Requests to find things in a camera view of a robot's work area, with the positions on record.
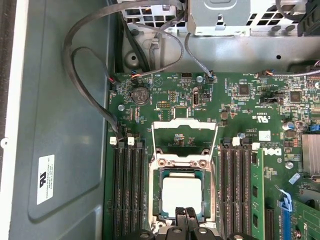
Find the white label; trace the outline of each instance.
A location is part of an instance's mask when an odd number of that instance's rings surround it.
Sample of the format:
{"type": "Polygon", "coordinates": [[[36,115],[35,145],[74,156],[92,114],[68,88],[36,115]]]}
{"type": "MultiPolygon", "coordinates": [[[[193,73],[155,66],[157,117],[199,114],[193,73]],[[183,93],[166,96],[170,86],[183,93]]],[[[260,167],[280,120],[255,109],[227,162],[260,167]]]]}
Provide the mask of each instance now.
{"type": "Polygon", "coordinates": [[[289,183],[291,183],[292,185],[295,184],[296,181],[297,181],[300,177],[301,177],[301,176],[300,176],[299,173],[294,174],[294,175],[290,178],[289,183]]]}
{"type": "Polygon", "coordinates": [[[55,155],[39,157],[38,187],[36,204],[52,198],[54,195],[55,155]]]}
{"type": "Polygon", "coordinates": [[[270,142],[271,132],[270,131],[259,131],[259,141],[270,142]]]}
{"type": "Polygon", "coordinates": [[[252,116],[252,119],[257,119],[258,123],[267,124],[269,123],[270,116],[258,115],[258,116],[252,116]]]}

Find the gray metal panel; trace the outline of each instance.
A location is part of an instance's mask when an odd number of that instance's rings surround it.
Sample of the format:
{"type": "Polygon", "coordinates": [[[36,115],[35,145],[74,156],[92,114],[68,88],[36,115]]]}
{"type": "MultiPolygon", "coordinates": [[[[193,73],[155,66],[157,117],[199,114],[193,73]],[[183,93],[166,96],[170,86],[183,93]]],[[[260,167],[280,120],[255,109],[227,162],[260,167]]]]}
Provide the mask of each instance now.
{"type": "MultiPolygon", "coordinates": [[[[101,238],[105,124],[66,76],[61,50],[69,28],[105,5],[104,0],[29,1],[10,239],[101,238]],[[39,157],[51,154],[53,197],[37,205],[39,157]]],[[[92,47],[105,56],[110,25],[105,18],[84,27],[74,46],[92,47]]],[[[81,53],[76,65],[103,104],[101,63],[81,53]]]]}
{"type": "MultiPolygon", "coordinates": [[[[151,33],[145,33],[137,37],[146,54],[149,53],[147,49],[153,36],[151,33]]],[[[179,33],[178,38],[184,43],[185,34],[179,33]]],[[[319,43],[320,37],[191,37],[189,47],[207,68],[216,72],[256,73],[265,69],[286,72],[291,65],[318,60],[320,59],[319,43]]],[[[123,56],[125,56],[131,50],[126,37],[123,45],[123,56]]],[[[159,45],[160,49],[155,50],[157,68],[179,58],[180,48],[174,40],[162,38],[159,45]]],[[[200,67],[188,54],[184,53],[182,60],[165,72],[199,71],[202,71],[200,67]]]]}
{"type": "Polygon", "coordinates": [[[245,26],[250,16],[251,0],[191,0],[188,7],[187,29],[201,35],[196,28],[224,30],[217,25],[218,22],[227,26],[245,26]]]}

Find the integrated circuit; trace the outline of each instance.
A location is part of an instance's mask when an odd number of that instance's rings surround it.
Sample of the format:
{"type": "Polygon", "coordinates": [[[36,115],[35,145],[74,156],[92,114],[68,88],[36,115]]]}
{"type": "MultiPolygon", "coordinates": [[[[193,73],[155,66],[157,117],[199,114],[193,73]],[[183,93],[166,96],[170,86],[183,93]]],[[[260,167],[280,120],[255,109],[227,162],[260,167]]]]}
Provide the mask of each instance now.
{"type": "Polygon", "coordinates": [[[211,205],[211,195],[205,192],[211,188],[211,173],[204,169],[180,170],[167,167],[161,167],[155,172],[153,199],[159,201],[154,202],[156,210],[153,215],[161,221],[174,220],[176,206],[193,207],[198,221],[203,223],[211,205]]]}
{"type": "Polygon", "coordinates": [[[294,139],[297,137],[297,131],[286,131],[285,132],[285,137],[287,139],[294,139]]]}
{"type": "Polygon", "coordinates": [[[239,85],[239,95],[248,96],[249,95],[249,85],[248,84],[240,84],[239,85]]]}
{"type": "Polygon", "coordinates": [[[222,126],[227,126],[228,125],[228,121],[227,120],[222,120],[221,121],[221,125],[222,126]]]}
{"type": "Polygon", "coordinates": [[[252,187],[252,195],[256,198],[258,197],[258,188],[256,186],[252,187]]]}
{"type": "Polygon", "coordinates": [[[192,78],[192,73],[191,72],[183,72],[181,73],[182,78],[192,78]]]}
{"type": "Polygon", "coordinates": [[[255,214],[252,216],[252,223],[256,228],[258,227],[258,217],[255,214]]]}
{"type": "Polygon", "coordinates": [[[210,101],[210,93],[205,92],[205,93],[202,95],[202,100],[205,101],[205,102],[210,101]]]}
{"type": "Polygon", "coordinates": [[[291,91],[290,92],[290,102],[291,103],[300,103],[301,102],[301,92],[300,91],[291,91]]]}
{"type": "Polygon", "coordinates": [[[227,113],[227,112],[222,112],[220,116],[221,116],[221,119],[226,120],[226,119],[228,119],[228,117],[229,117],[229,113],[227,113]]]}
{"type": "Polygon", "coordinates": [[[188,109],[186,107],[174,107],[173,109],[173,118],[187,118],[188,109]]]}
{"type": "Polygon", "coordinates": [[[293,148],[294,147],[294,142],[292,140],[285,140],[284,141],[284,147],[285,148],[293,148]]]}
{"type": "Polygon", "coordinates": [[[251,155],[251,162],[253,164],[257,164],[258,163],[257,154],[255,152],[253,152],[252,155],[251,155]]]}

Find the capacitor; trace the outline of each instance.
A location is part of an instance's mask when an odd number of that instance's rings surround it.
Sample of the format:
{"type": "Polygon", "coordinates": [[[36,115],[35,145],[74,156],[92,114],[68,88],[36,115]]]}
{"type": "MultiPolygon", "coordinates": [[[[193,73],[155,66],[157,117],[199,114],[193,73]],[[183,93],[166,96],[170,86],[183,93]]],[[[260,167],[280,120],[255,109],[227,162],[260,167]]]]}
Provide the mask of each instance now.
{"type": "Polygon", "coordinates": [[[282,129],[285,131],[292,130],[295,128],[295,124],[292,121],[287,121],[282,125],[282,129]]]}
{"type": "Polygon", "coordinates": [[[294,164],[293,164],[292,161],[287,161],[287,162],[285,163],[285,167],[286,167],[287,169],[292,169],[292,168],[294,167],[294,164]]]}
{"type": "Polygon", "coordinates": [[[119,110],[120,112],[123,112],[123,111],[125,110],[125,105],[120,104],[120,105],[118,106],[118,110],[119,110]]]}
{"type": "Polygon", "coordinates": [[[149,102],[150,93],[146,87],[140,86],[131,92],[130,97],[136,105],[143,106],[149,102]]]}
{"type": "Polygon", "coordinates": [[[198,83],[202,83],[203,80],[204,80],[204,78],[203,78],[202,76],[197,76],[197,77],[196,77],[196,81],[197,81],[198,83]]]}
{"type": "Polygon", "coordinates": [[[295,238],[300,239],[302,237],[300,230],[294,230],[293,235],[295,238]]]}
{"type": "Polygon", "coordinates": [[[239,132],[236,136],[240,139],[244,139],[246,137],[246,134],[243,132],[239,132]]]}

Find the blue expansion slot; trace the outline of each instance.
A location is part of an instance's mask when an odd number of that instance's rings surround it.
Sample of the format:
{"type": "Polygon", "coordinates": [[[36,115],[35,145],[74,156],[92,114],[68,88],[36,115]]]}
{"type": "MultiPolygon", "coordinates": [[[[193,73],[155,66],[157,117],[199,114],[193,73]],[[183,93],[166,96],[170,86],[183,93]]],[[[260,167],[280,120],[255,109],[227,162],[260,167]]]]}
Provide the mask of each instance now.
{"type": "Polygon", "coordinates": [[[312,125],[309,127],[310,132],[320,131],[320,125],[312,125]]]}
{"type": "Polygon", "coordinates": [[[283,240],[291,240],[291,213],[282,209],[283,240]]]}

